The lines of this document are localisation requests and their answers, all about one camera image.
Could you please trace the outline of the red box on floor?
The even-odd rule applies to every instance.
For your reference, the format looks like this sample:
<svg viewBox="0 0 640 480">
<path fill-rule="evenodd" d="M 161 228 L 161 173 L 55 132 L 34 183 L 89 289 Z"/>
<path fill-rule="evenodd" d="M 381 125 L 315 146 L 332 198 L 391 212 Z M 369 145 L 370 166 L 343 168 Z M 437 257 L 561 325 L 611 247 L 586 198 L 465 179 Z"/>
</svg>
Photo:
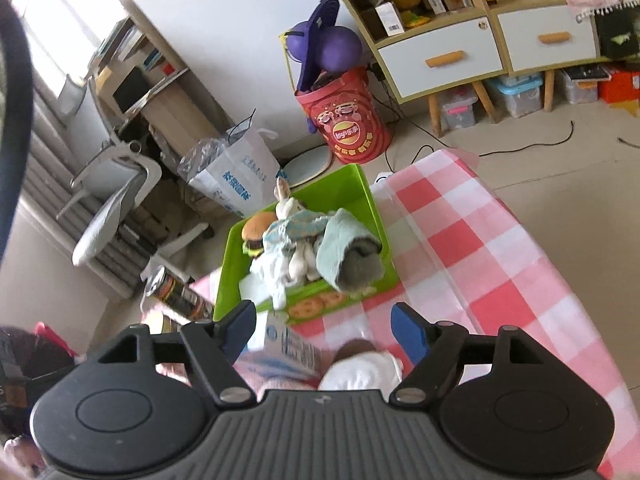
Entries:
<svg viewBox="0 0 640 480">
<path fill-rule="evenodd" d="M 608 80 L 599 82 L 599 98 L 606 104 L 639 99 L 639 66 L 608 65 Z"/>
</svg>

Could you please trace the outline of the plush hamburger toy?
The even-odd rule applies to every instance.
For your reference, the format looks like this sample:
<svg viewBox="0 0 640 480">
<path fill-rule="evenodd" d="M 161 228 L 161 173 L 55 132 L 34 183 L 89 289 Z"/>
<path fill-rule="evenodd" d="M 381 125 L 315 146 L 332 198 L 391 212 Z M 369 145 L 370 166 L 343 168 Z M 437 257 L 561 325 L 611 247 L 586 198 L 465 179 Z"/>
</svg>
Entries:
<svg viewBox="0 0 640 480">
<path fill-rule="evenodd" d="M 246 220 L 241 232 L 245 255 L 255 259 L 262 254 L 264 251 L 262 236 L 277 220 L 277 215 L 273 211 L 261 211 Z"/>
</svg>

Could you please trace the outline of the black yellow tin can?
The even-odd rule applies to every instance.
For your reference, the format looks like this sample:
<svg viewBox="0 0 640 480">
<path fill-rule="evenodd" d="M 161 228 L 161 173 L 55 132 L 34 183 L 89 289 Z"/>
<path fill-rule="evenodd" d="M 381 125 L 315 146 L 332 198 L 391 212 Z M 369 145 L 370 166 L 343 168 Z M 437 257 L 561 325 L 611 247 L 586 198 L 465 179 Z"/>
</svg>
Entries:
<svg viewBox="0 0 640 480">
<path fill-rule="evenodd" d="M 210 320 L 213 316 L 214 305 L 166 266 L 157 268 L 146 280 L 144 294 L 191 322 Z"/>
</svg>

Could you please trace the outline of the green grey cloth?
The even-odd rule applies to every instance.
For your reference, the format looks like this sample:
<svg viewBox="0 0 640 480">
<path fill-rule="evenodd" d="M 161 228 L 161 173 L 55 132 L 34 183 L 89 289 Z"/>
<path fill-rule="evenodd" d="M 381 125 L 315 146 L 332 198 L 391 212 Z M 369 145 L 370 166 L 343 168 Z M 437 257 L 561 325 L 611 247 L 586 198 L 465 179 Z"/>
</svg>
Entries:
<svg viewBox="0 0 640 480">
<path fill-rule="evenodd" d="M 329 218 L 318 246 L 317 270 L 335 290 L 355 295 L 385 274 L 383 244 L 348 210 Z"/>
</svg>

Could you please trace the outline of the white blue milk carton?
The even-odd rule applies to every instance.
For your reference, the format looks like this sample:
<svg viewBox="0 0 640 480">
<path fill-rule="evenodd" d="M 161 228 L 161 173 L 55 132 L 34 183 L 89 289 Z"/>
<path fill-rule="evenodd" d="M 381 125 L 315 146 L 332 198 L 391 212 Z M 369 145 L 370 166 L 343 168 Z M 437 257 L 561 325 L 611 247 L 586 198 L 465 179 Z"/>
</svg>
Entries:
<svg viewBox="0 0 640 480">
<path fill-rule="evenodd" d="M 256 326 L 239 359 L 240 367 L 263 378 L 316 379 L 321 352 L 271 311 L 256 315 Z"/>
</svg>

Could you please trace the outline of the wooden desk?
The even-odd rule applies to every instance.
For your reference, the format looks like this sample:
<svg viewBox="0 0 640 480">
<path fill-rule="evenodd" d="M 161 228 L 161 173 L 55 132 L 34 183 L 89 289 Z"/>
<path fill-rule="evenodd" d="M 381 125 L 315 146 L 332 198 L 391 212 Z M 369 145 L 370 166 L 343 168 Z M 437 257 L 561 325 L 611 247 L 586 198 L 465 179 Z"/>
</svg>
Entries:
<svg viewBox="0 0 640 480">
<path fill-rule="evenodd" d="M 88 77 L 118 140 L 151 138 L 181 158 L 205 138 L 220 138 L 231 118 L 134 0 L 96 49 Z"/>
</svg>

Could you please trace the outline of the red snack bucket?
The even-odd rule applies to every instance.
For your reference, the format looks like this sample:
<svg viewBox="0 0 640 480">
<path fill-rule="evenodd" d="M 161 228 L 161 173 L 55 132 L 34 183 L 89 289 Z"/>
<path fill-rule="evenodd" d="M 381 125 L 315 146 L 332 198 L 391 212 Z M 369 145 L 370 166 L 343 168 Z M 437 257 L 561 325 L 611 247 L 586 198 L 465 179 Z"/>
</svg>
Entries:
<svg viewBox="0 0 640 480">
<path fill-rule="evenodd" d="M 295 97 L 343 164 L 365 164 L 390 147 L 392 135 L 376 110 L 363 66 Z"/>
</svg>

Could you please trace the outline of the white glove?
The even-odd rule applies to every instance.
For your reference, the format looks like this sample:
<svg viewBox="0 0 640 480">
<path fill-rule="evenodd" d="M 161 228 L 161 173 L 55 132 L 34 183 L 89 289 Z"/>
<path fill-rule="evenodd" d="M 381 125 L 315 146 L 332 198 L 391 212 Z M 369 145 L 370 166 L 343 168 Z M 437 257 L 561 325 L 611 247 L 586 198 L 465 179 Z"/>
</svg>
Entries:
<svg viewBox="0 0 640 480">
<path fill-rule="evenodd" d="M 285 255 L 282 252 L 263 252 L 250 265 L 250 273 L 267 286 L 273 309 L 283 310 L 288 284 L 288 259 Z"/>
</svg>

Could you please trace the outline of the clear blue storage box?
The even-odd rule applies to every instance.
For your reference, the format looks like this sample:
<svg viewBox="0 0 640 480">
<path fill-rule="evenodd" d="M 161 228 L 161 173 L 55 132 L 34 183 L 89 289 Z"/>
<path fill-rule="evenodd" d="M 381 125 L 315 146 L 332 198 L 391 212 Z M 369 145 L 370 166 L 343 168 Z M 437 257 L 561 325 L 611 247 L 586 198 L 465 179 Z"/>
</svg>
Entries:
<svg viewBox="0 0 640 480">
<path fill-rule="evenodd" d="M 542 109 L 540 73 L 527 76 L 499 76 L 487 81 L 490 96 L 511 117 L 522 118 Z"/>
</svg>

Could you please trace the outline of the white office chair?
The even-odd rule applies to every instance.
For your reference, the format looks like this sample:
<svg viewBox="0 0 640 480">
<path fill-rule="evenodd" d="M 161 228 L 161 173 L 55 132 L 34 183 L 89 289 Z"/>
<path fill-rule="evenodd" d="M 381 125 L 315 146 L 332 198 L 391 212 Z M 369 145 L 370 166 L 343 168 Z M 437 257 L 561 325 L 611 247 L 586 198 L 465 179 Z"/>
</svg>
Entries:
<svg viewBox="0 0 640 480">
<path fill-rule="evenodd" d="M 67 77 L 56 106 L 65 120 L 70 149 L 82 163 L 70 180 L 72 195 L 56 218 L 65 219 L 87 198 L 101 202 L 76 242 L 73 265 L 99 263 L 134 282 L 145 281 L 158 266 L 169 266 L 180 278 L 190 280 L 190 274 L 171 258 L 205 233 L 208 224 L 192 220 L 184 231 L 158 245 L 126 226 L 130 212 L 140 207 L 160 183 L 162 167 L 142 153 L 139 142 L 117 139 L 90 81 Z"/>
</svg>

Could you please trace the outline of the red white checkered tablecloth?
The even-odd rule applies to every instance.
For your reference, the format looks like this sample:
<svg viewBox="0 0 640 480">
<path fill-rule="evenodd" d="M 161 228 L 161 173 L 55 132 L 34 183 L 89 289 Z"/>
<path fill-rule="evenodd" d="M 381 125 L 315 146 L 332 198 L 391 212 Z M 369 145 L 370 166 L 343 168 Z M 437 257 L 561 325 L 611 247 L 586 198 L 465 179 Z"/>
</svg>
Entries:
<svg viewBox="0 0 640 480">
<path fill-rule="evenodd" d="M 601 464 L 606 478 L 639 470 L 639 419 L 611 353 L 542 249 L 465 159 L 439 151 L 371 186 L 398 275 L 387 292 L 346 304 L 325 292 L 294 309 L 299 333 L 319 349 L 366 338 L 392 353 L 390 308 L 493 335 L 521 327 L 600 393 L 615 417 Z"/>
</svg>

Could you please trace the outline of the wooden white drawer cabinet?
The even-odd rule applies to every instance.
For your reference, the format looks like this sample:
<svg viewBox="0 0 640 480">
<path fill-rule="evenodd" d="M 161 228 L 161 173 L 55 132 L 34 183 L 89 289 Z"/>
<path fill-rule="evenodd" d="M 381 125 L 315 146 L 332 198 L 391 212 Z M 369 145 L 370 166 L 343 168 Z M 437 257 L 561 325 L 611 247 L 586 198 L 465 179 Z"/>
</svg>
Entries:
<svg viewBox="0 0 640 480">
<path fill-rule="evenodd" d="M 539 72 L 544 110 L 551 110 L 556 70 L 601 61 L 596 25 L 578 21 L 565 0 L 471 0 L 468 8 L 436 14 L 395 36 L 372 32 L 363 19 L 367 0 L 342 1 L 397 102 L 427 99 L 436 134 L 442 132 L 440 92 L 469 84 L 495 120 L 485 80 Z"/>
</svg>

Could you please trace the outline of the clear pink storage box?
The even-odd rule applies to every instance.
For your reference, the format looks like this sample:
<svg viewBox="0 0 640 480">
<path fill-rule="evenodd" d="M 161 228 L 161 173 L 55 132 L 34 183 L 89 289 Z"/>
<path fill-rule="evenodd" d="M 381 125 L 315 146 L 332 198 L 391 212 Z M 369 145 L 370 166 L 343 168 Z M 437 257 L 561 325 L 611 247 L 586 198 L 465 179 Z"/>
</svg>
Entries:
<svg viewBox="0 0 640 480">
<path fill-rule="evenodd" d="M 476 125 L 474 105 L 478 97 L 469 84 L 439 92 L 440 122 L 445 131 L 471 128 Z"/>
</svg>

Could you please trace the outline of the pink plush towel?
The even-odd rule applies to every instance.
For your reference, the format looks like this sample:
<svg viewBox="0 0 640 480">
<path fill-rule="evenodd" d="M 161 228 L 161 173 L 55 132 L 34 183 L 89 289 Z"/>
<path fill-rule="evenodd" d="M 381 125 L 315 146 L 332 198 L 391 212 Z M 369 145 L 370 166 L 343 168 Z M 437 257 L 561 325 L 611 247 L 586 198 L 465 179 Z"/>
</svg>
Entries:
<svg viewBox="0 0 640 480">
<path fill-rule="evenodd" d="M 404 378 L 401 360 L 388 351 L 378 350 L 364 339 L 353 339 L 335 353 L 320 352 L 321 372 L 316 379 L 263 378 L 238 364 L 235 368 L 259 393 L 269 389 L 376 390 L 386 396 Z"/>
</svg>

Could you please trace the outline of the beige bunny doll blue dress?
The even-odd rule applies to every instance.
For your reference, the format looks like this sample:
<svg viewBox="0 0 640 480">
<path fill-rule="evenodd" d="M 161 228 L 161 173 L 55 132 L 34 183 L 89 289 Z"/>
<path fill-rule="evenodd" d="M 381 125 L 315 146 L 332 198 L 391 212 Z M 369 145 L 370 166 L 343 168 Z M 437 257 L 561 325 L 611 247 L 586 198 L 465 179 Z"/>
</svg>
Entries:
<svg viewBox="0 0 640 480">
<path fill-rule="evenodd" d="M 273 193 L 277 200 L 274 212 L 278 220 L 262 236 L 265 252 L 282 252 L 285 255 L 290 283 L 318 281 L 318 247 L 332 214 L 307 209 L 293 196 L 284 177 L 277 177 Z"/>
</svg>

